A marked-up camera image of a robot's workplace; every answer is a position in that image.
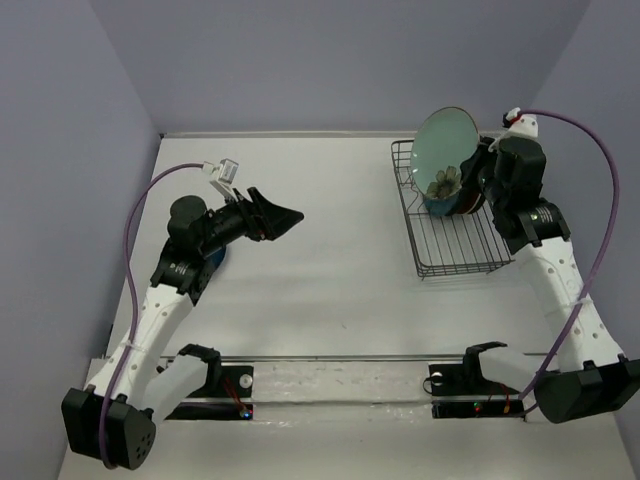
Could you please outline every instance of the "light green plate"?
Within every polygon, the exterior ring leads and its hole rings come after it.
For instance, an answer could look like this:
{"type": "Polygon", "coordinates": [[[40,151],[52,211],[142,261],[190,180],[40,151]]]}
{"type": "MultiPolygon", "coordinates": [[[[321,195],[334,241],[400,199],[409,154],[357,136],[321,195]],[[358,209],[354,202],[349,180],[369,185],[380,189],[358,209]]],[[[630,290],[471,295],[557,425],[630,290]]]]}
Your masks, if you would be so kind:
{"type": "Polygon", "coordinates": [[[473,118],[458,107],[433,113],[420,127],[411,149],[411,174],[425,200],[451,199],[460,190],[460,164],[478,147],[473,118]]]}

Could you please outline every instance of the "cable connector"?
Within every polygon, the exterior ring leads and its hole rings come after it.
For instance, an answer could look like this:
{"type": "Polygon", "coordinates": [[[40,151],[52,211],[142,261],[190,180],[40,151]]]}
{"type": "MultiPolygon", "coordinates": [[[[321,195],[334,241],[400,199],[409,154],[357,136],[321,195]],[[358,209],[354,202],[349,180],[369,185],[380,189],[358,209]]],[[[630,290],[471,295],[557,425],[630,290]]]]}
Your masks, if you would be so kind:
{"type": "Polygon", "coordinates": [[[202,172],[209,178],[209,183],[220,192],[227,202],[237,201],[231,184],[239,166],[238,163],[228,158],[221,160],[218,165],[211,162],[204,162],[202,165],[202,172]]]}
{"type": "Polygon", "coordinates": [[[535,115],[521,115],[520,108],[509,110],[502,116],[502,124],[506,130],[489,146],[489,151],[493,152],[498,148],[498,144],[505,138],[523,137],[530,140],[538,139],[538,121],[535,115]]]}

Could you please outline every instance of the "metal wire rack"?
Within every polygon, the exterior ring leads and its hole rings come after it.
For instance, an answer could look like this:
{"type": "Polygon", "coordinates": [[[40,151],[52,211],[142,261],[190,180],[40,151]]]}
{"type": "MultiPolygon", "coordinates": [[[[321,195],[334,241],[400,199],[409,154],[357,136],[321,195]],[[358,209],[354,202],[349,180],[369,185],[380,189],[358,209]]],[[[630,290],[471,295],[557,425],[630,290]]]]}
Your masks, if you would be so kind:
{"type": "Polygon", "coordinates": [[[472,215],[429,215],[411,176],[412,144],[413,140],[393,142],[391,157],[418,276],[489,273],[511,263],[486,203],[472,215]]]}

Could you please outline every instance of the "black wire dish rack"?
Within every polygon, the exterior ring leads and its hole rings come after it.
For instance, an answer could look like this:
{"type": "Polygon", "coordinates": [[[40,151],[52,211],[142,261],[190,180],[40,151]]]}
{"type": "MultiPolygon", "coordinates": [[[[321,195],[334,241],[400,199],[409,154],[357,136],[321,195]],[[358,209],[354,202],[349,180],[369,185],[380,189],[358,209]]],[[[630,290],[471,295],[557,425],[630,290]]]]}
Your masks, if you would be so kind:
{"type": "Polygon", "coordinates": [[[418,276],[489,273],[511,263],[486,203],[472,215],[429,215],[411,176],[412,145],[413,140],[393,142],[391,157],[418,276]]]}

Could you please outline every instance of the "flower-shaped object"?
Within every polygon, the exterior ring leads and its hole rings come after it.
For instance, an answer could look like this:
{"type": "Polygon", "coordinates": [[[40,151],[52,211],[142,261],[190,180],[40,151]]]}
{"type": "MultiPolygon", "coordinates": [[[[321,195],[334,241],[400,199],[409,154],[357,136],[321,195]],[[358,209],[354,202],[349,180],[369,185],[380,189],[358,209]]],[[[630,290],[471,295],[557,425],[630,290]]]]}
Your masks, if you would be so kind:
{"type": "Polygon", "coordinates": [[[429,184],[425,197],[431,200],[444,200],[458,193],[462,188],[460,183],[462,174],[458,173],[456,167],[449,166],[447,171],[438,171],[436,181],[429,184]]]}

